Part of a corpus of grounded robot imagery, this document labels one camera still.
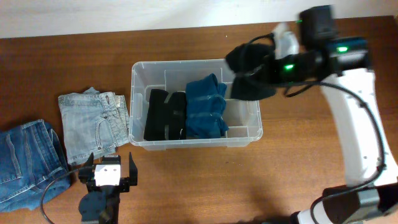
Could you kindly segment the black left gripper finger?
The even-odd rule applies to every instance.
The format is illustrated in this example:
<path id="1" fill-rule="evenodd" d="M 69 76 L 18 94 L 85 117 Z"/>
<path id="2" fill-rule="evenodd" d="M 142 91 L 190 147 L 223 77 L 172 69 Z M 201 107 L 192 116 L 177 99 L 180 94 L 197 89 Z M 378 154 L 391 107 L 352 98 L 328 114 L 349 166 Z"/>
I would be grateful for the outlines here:
<path id="1" fill-rule="evenodd" d="M 94 162 L 94 154 L 91 153 L 88 160 L 83 164 L 83 166 L 78 171 L 78 178 L 81 183 L 87 183 L 93 177 L 93 162 Z"/>
<path id="2" fill-rule="evenodd" d="M 132 153 L 129 153 L 129 185 L 136 186 L 138 181 L 138 169 L 133 161 Z"/>

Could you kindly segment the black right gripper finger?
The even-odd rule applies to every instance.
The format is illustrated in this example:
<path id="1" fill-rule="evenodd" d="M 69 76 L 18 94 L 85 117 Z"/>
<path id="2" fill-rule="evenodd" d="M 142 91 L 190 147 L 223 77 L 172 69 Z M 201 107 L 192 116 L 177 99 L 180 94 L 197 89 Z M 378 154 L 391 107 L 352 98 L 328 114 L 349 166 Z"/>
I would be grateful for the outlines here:
<path id="1" fill-rule="evenodd" d="M 274 58 L 274 51 L 270 45 L 249 44 L 245 54 L 241 53 L 246 44 L 242 44 L 225 57 L 226 63 L 234 73 L 246 73 L 262 65 L 266 59 Z"/>
<path id="2" fill-rule="evenodd" d="M 233 81 L 230 98 L 243 101 L 257 101 L 276 94 L 273 88 L 264 88 L 249 77 L 236 77 Z"/>

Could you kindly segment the teal taped garment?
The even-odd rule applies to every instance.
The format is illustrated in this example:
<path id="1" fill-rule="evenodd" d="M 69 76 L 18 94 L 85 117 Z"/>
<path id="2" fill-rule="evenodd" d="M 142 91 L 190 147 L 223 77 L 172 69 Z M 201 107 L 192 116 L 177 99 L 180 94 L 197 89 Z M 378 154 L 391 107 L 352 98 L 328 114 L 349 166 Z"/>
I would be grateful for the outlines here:
<path id="1" fill-rule="evenodd" d="M 186 134 L 189 138 L 223 138 L 228 125 L 223 120 L 226 109 L 227 86 L 220 83 L 215 74 L 187 83 Z"/>

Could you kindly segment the black taped garment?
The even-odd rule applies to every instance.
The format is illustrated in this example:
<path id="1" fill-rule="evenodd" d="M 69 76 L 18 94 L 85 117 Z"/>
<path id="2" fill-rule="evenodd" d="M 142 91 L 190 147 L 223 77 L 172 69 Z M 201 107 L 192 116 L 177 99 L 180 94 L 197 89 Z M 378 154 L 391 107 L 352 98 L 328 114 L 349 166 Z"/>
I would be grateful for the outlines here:
<path id="1" fill-rule="evenodd" d="M 153 89 L 150 92 L 144 140 L 171 141 L 186 139 L 186 94 Z"/>

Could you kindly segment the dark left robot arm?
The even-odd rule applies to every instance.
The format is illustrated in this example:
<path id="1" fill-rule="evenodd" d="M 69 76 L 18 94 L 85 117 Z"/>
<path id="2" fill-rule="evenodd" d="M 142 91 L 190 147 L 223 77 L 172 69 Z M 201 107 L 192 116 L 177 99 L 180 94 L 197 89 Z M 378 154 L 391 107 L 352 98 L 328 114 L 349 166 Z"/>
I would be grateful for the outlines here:
<path id="1" fill-rule="evenodd" d="M 130 154 L 129 176 L 122 177 L 119 155 L 103 156 L 101 162 L 95 164 L 91 154 L 78 172 L 78 178 L 88 191 L 78 207 L 81 222 L 117 223 L 120 194 L 137 185 L 138 169 Z"/>

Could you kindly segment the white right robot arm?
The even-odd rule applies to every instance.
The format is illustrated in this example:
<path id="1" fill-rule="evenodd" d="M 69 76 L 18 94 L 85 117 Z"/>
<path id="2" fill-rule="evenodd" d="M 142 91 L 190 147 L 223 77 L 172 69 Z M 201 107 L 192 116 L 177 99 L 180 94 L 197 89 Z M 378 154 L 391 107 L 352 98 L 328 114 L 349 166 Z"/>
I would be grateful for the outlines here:
<path id="1" fill-rule="evenodd" d="M 299 35 L 284 22 L 266 35 L 237 46 L 226 56 L 235 78 L 231 97 L 257 101 L 295 96 L 319 86 L 331 109 L 345 164 L 345 184 L 324 189 L 308 210 L 280 223 L 362 223 L 397 210 L 397 162 L 377 107 L 375 73 L 368 43 L 340 37 L 330 5 L 298 16 Z"/>

